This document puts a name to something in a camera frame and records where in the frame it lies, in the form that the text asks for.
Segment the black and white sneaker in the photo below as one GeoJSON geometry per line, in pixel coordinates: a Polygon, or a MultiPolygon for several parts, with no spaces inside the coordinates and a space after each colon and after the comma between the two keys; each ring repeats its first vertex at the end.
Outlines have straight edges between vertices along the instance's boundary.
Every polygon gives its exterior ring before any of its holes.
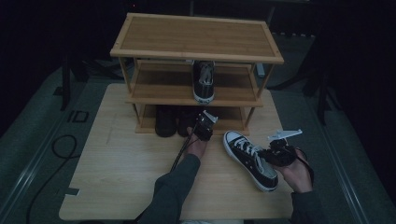
{"type": "Polygon", "coordinates": [[[207,105],[215,97],[213,87],[213,75],[215,73],[215,62],[194,61],[192,65],[192,91],[194,99],[200,105],[207,105]]]}
{"type": "Polygon", "coordinates": [[[234,160],[241,163],[253,177],[261,190],[272,191],[277,186],[277,173],[260,154],[262,147],[256,147],[241,133],[228,131],[224,134],[225,149],[234,160]]]}

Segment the black cable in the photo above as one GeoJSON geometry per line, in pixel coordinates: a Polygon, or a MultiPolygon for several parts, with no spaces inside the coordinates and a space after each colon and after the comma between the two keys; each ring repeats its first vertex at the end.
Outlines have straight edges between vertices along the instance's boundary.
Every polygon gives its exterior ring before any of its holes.
{"type": "Polygon", "coordinates": [[[195,128],[196,128],[196,127],[197,127],[197,124],[195,124],[195,126],[194,126],[194,128],[192,129],[190,135],[187,137],[186,141],[184,142],[183,146],[181,147],[180,151],[178,152],[177,157],[176,157],[176,159],[175,159],[175,161],[174,161],[174,164],[172,165],[171,172],[174,171],[174,170],[176,169],[177,164],[178,164],[178,161],[180,160],[180,157],[181,157],[181,155],[183,154],[184,150],[186,150],[186,148],[188,148],[188,147],[193,143],[193,142],[192,142],[192,143],[189,144],[189,142],[190,142],[190,140],[191,140],[191,138],[192,138],[192,135],[193,135],[194,132],[195,132],[195,128]]]}
{"type": "Polygon", "coordinates": [[[40,195],[41,191],[48,185],[48,183],[52,180],[52,178],[55,177],[55,175],[58,174],[58,172],[67,164],[67,162],[69,160],[75,159],[75,158],[79,158],[81,156],[80,154],[77,155],[77,156],[73,156],[73,154],[75,153],[76,149],[77,149],[77,138],[75,136],[71,135],[71,134],[62,135],[62,136],[56,138],[55,140],[53,140],[52,145],[51,145],[51,150],[52,150],[53,154],[56,157],[64,159],[64,162],[62,162],[62,164],[58,167],[58,169],[56,169],[56,171],[47,179],[47,181],[41,186],[41,188],[35,194],[35,197],[33,197],[32,201],[30,201],[29,207],[28,207],[28,209],[26,211],[26,224],[30,224],[30,215],[31,215],[31,212],[32,212],[32,208],[33,208],[33,205],[35,203],[35,200],[38,198],[38,196],[40,195]],[[60,155],[56,151],[56,148],[55,148],[56,143],[59,140],[61,140],[62,138],[65,138],[65,137],[72,138],[73,141],[74,141],[74,145],[73,145],[72,151],[69,153],[68,156],[60,155]]]}
{"type": "Polygon", "coordinates": [[[306,163],[306,161],[304,161],[303,159],[301,159],[298,156],[297,156],[297,160],[302,162],[305,165],[306,169],[308,169],[309,176],[311,177],[311,184],[312,184],[312,187],[313,187],[314,186],[314,178],[315,178],[314,170],[311,168],[311,166],[308,165],[308,163],[306,163]]]}

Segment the black dress shoe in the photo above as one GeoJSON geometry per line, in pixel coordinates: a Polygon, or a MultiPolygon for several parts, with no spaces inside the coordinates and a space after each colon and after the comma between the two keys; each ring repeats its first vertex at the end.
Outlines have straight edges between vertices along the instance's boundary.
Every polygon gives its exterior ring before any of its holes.
{"type": "Polygon", "coordinates": [[[177,107],[174,105],[157,105],[155,133],[160,137],[170,137],[177,131],[177,107]]]}

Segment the person's hand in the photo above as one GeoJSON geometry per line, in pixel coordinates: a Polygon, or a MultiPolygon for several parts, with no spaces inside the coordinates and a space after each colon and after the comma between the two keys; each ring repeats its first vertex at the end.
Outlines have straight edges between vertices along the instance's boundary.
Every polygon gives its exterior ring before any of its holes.
{"type": "MultiPolygon", "coordinates": [[[[192,132],[192,128],[187,128],[187,132],[190,135],[192,132]]],[[[189,146],[186,148],[186,153],[193,154],[197,156],[198,159],[201,159],[205,154],[206,145],[207,142],[199,140],[199,138],[195,134],[193,134],[192,138],[190,139],[189,146]]]]}
{"type": "MultiPolygon", "coordinates": [[[[306,162],[306,160],[304,159],[303,152],[301,152],[298,149],[295,150],[297,156],[306,162]]],[[[289,166],[285,166],[285,167],[273,166],[273,167],[283,175],[283,178],[289,184],[289,186],[294,190],[294,192],[305,193],[312,191],[311,177],[309,175],[308,169],[299,160],[294,161],[289,166]]]]}

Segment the wooden shoe rack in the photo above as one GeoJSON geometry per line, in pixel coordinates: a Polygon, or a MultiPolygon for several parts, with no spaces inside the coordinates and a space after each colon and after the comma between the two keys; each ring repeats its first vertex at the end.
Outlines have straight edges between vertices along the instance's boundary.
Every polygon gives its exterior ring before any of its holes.
{"type": "Polygon", "coordinates": [[[128,13],[110,55],[120,59],[137,117],[137,133],[155,133],[155,105],[198,105],[192,94],[192,61],[215,61],[215,99],[205,105],[219,117],[214,134],[248,134],[262,91],[283,58],[264,21],[128,13]],[[134,58],[128,74],[125,58],[134,58]],[[267,64],[258,87],[256,63],[267,64]]]}

